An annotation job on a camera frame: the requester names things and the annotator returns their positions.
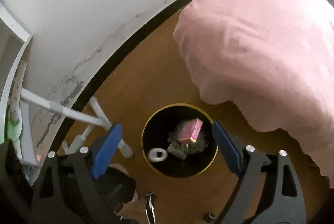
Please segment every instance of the trash can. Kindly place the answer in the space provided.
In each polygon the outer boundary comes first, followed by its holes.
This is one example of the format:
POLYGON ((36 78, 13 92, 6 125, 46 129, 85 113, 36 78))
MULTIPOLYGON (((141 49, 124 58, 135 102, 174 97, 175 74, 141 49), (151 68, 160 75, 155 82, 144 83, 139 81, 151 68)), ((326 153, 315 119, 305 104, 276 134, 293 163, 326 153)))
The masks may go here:
POLYGON ((211 134, 213 120, 201 109, 185 103, 165 106, 156 111, 147 121, 142 132, 142 150, 145 160, 159 173, 173 178, 187 178, 202 173, 213 162, 218 147, 211 134), (169 132, 182 121, 199 118, 203 121, 201 130, 207 134, 208 146, 203 152, 187 155, 185 160, 168 154, 162 162, 150 162, 148 153, 153 148, 167 150, 169 132))

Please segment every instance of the silver bolt head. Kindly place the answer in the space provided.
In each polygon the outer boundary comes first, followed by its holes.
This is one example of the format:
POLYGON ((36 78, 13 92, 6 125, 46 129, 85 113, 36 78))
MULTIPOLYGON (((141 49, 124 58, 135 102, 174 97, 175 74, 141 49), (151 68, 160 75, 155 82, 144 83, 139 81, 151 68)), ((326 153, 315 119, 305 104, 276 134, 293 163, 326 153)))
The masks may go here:
POLYGON ((55 152, 49 152, 48 154, 47 154, 47 157, 49 157, 49 158, 54 158, 56 156, 56 153, 55 152))
POLYGON ((88 150, 89 150, 88 147, 84 146, 79 149, 79 152, 81 152, 82 154, 86 154, 88 150))
POLYGON ((280 150, 280 155, 282 155, 283 157, 287 156, 287 152, 285 150, 280 150))
POLYGON ((248 152, 254 152, 254 151, 255 151, 255 148, 254 148, 254 146, 252 146, 252 145, 247 145, 247 146, 246 146, 246 150, 247 150, 248 152))

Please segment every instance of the tape roll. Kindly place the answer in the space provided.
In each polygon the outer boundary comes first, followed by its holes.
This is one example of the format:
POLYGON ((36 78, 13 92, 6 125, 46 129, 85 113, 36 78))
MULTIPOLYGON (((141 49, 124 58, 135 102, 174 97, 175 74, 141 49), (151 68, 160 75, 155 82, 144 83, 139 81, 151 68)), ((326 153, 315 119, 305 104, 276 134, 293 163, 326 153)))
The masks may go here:
POLYGON ((164 161, 168 156, 168 152, 163 148, 153 148, 148 153, 148 160, 151 162, 164 161))

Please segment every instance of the pink cloth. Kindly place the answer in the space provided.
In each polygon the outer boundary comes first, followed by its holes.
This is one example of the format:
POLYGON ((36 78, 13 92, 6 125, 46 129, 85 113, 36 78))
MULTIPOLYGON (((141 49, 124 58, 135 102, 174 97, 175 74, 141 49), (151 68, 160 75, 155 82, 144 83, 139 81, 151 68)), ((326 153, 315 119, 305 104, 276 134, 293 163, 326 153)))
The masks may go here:
POLYGON ((333 27, 327 0, 193 0, 173 36, 203 101, 286 130, 333 186, 333 27))

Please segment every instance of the brown floor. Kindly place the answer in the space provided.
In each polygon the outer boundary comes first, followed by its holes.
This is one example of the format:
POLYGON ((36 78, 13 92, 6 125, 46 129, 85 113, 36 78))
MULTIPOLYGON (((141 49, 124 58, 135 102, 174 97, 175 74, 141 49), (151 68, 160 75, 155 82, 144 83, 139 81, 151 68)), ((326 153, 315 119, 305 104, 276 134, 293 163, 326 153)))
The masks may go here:
MULTIPOLYGON (((163 106, 189 103, 203 109, 213 120, 221 120, 229 132, 263 152, 286 150, 297 171, 307 219, 310 220, 329 194, 326 179, 320 176, 318 169, 310 168, 308 156, 302 153, 298 142, 283 130, 255 132, 233 103, 211 106, 201 101, 172 37, 179 14, 180 11, 140 43, 95 94, 111 121, 122 124, 124 140, 135 152, 132 159, 124 159, 117 152, 112 161, 128 169, 137 182, 139 196, 150 191, 157 194, 155 212, 158 223, 203 223, 201 218, 205 212, 218 215, 237 182, 237 177, 229 172, 220 153, 202 174, 173 179, 154 172, 141 152, 141 133, 148 118, 163 106)), ((85 107, 84 112, 93 114, 89 107, 85 107)), ((71 143, 85 127, 84 123, 75 122, 66 137, 67 142, 71 143)), ((95 137, 104 134, 102 128, 95 127, 86 144, 89 146, 95 137)), ((255 212, 260 190, 261 187, 255 194, 248 216, 255 212)), ((143 200, 126 206, 122 214, 142 224, 147 222, 143 200)))

